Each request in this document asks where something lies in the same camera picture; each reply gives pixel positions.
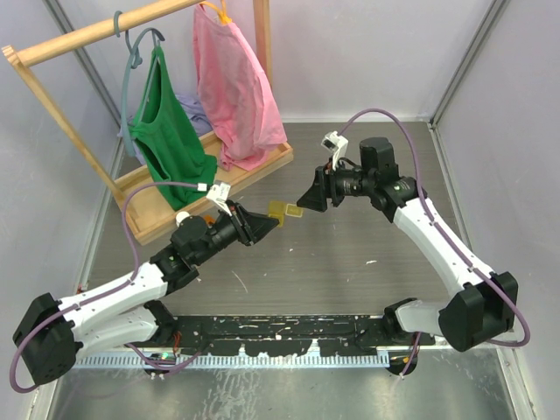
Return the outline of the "yellow two-compartment pill box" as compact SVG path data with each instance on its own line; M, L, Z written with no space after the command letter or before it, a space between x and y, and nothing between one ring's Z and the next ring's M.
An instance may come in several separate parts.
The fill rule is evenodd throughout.
M303 214L304 209L296 204L272 200L268 205L268 216L276 219L279 227L284 224L286 217L301 218Z

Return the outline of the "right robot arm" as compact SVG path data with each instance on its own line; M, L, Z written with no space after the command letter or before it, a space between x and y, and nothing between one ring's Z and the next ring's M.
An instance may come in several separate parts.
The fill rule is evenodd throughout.
M385 137L360 142L360 163L345 156L348 141L337 132L321 142L330 151L328 162L315 170L310 189L299 207L325 212L346 197L367 197L373 208L404 232L422 251L443 281L450 299L425 303L407 298L384 310L384 334L401 345L414 333L444 338L465 352L512 328L518 283L508 272L498 274L484 264L421 196L417 182L403 177L392 144Z

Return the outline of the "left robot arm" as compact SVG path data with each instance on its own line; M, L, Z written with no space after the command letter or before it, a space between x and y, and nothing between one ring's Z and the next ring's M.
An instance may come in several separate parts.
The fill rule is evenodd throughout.
M14 390L25 392L16 380L20 361L36 389L59 379L77 360L108 347L145 341L167 346L175 336L175 319L160 299L195 280L199 266L229 245L255 245L279 222L229 200L212 223L181 212L176 224L169 245L129 274L71 297L45 293L31 301L13 334Z

